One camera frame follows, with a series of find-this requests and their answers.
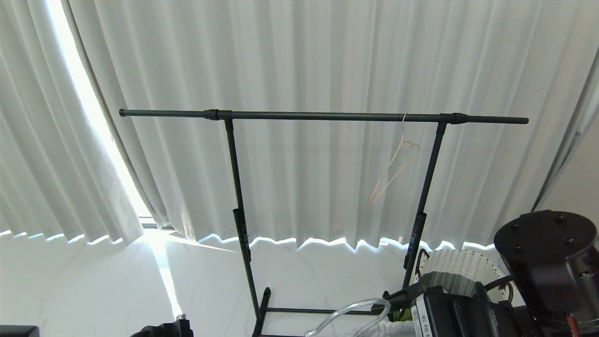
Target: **beige wall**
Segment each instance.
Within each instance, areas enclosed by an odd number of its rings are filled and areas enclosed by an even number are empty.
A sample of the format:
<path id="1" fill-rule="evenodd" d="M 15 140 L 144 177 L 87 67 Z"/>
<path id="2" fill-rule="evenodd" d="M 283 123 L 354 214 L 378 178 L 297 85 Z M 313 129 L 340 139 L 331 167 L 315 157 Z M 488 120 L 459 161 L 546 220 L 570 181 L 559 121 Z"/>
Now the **beige wall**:
<path id="1" fill-rule="evenodd" d="M 579 213 L 599 227 L 599 118 L 591 122 L 538 209 Z"/>

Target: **black metal clothes rack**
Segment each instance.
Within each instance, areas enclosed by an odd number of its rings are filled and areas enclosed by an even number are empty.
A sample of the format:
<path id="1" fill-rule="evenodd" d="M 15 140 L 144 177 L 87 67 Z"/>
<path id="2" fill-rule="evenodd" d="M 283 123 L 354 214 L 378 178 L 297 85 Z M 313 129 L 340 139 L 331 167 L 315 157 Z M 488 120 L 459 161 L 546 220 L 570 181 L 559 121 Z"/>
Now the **black metal clothes rack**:
<path id="1" fill-rule="evenodd" d="M 252 297 L 252 305 L 256 315 L 256 325 L 252 333 L 252 337 L 269 336 L 269 337 L 293 337 L 279 335 L 263 335 L 262 328 L 264 320 L 268 312 L 294 312 L 294 313 L 309 313 L 309 314 L 331 314 L 335 310 L 331 309 L 298 309 L 298 308 L 273 308 L 268 306 L 271 296 L 270 288 L 266 288 L 262 295 L 260 304 L 256 295 L 256 285 L 252 275 L 252 260 L 250 254 L 250 246 L 247 238 L 246 217 L 243 207 L 243 196 L 241 195 L 241 179 L 239 175 L 239 166 L 237 163 L 237 150 L 235 148 L 235 135 L 233 131 L 234 119 L 277 119 L 277 120 L 304 120 L 304 121 L 379 121 L 379 122 L 433 122 L 437 123 L 437 133 L 432 146 L 432 153 L 428 162 L 422 193 L 420 194 L 420 202 L 416 212 L 416 219 L 412 227 L 412 235 L 408 251 L 404 259 L 404 268 L 406 274 L 402 288 L 410 284 L 410 278 L 416 261 L 416 252 L 418 250 L 424 223 L 426 221 L 426 213 L 424 207 L 426 198 L 431 186 L 432 175 L 437 163 L 437 157 L 443 141 L 443 135 L 448 124 L 463 124 L 463 123 L 494 123 L 494 124 L 527 124 L 528 118 L 519 117 L 500 117 L 500 116 L 469 116 L 463 113 L 440 113 L 437 115 L 423 114 L 394 114 L 394 113 L 318 113 L 318 112 L 244 112 L 231 110 L 205 110 L 205 111 L 178 111 L 178 110 L 126 110 L 121 109 L 119 114 L 125 116 L 152 116 L 152 117 L 189 117 L 189 118 L 206 118 L 212 121 L 225 121 L 227 133 L 227 141 L 229 144 L 229 155 L 231 156 L 231 166 L 233 180 L 235 184 L 235 196 L 237 197 L 237 208 L 233 210 L 235 226 L 237 228 L 237 236 L 241 247 L 241 256 L 246 270 L 247 283 L 250 288 Z M 354 315 L 378 315 L 371 311 L 350 311 L 349 314 Z"/>

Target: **transparent hose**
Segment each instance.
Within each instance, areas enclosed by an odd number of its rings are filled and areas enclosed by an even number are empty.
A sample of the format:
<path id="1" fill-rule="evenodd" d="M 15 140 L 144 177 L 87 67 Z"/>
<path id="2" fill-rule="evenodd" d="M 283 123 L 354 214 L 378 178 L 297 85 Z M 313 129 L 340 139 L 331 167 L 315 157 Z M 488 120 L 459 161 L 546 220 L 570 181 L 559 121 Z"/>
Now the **transparent hose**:
<path id="1" fill-rule="evenodd" d="M 367 299 L 367 300 L 362 300 L 360 302 L 352 303 L 350 305 L 346 305 L 343 308 L 340 308 L 339 310 L 328 315 L 322 321 L 322 323 L 320 323 L 320 325 L 318 325 L 316 328 L 306 331 L 304 334 L 304 337 L 316 336 L 316 334 L 319 333 L 320 331 L 322 331 L 322 329 L 324 329 L 325 326 L 327 326 L 330 322 L 335 320 L 337 317 L 347 313 L 348 311 L 352 311 L 356 308 L 360 308 L 362 306 L 373 305 L 373 304 L 383 305 L 384 306 L 383 312 L 381 312 L 380 315 L 377 316 L 377 318 L 375 320 L 366 324 L 365 326 L 361 327 L 360 329 L 356 330 L 356 332 L 354 332 L 352 335 L 353 337 L 361 336 L 366 330 L 377 325 L 380 321 L 383 320 L 383 318 L 385 318 L 387 316 L 387 314 L 389 313 L 389 310 L 391 309 L 391 304 L 389 304 L 389 301 L 387 301 L 385 299 Z"/>

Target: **black horizontal rod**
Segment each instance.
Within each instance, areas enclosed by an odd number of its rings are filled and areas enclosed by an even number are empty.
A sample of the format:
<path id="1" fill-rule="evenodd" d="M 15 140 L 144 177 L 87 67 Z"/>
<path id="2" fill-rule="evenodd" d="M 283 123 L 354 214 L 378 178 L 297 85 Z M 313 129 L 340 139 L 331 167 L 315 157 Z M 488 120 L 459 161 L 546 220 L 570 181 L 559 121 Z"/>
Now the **black horizontal rod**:
<path id="1" fill-rule="evenodd" d="M 331 309 L 296 309 L 296 308 L 267 308 L 267 312 L 294 312 L 299 314 L 332 314 L 337 310 Z M 379 312 L 352 310 L 345 314 L 378 316 Z"/>
<path id="2" fill-rule="evenodd" d="M 528 118 L 502 116 L 469 116 L 463 113 L 403 114 L 403 113 L 339 113 L 339 112 L 263 112 L 230 110 L 127 110 L 120 109 L 121 116 L 190 117 L 219 119 L 277 119 L 292 121 L 372 121 L 372 122 L 444 122 L 527 124 Z"/>

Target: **curtain fold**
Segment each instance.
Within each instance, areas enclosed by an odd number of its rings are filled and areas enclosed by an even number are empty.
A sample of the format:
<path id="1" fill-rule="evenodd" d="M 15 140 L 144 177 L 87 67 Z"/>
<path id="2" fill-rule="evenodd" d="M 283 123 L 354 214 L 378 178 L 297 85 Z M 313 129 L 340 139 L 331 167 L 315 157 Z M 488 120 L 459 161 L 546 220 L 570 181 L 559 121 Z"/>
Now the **curtain fold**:
<path id="1" fill-rule="evenodd" d="M 532 210 L 599 46 L 595 2 L 63 6 L 155 219 L 194 239 L 236 235 L 224 126 L 120 108 L 528 117 L 447 128 L 423 240 L 487 244 Z M 250 239 L 409 238 L 435 125 L 234 124 Z M 370 205 L 402 133 L 420 154 Z M 392 174 L 412 155 L 403 147 Z"/>
<path id="2" fill-rule="evenodd" d="M 132 242 L 141 225 L 85 115 L 45 3 L 2 1 L 0 30 L 2 229 Z"/>

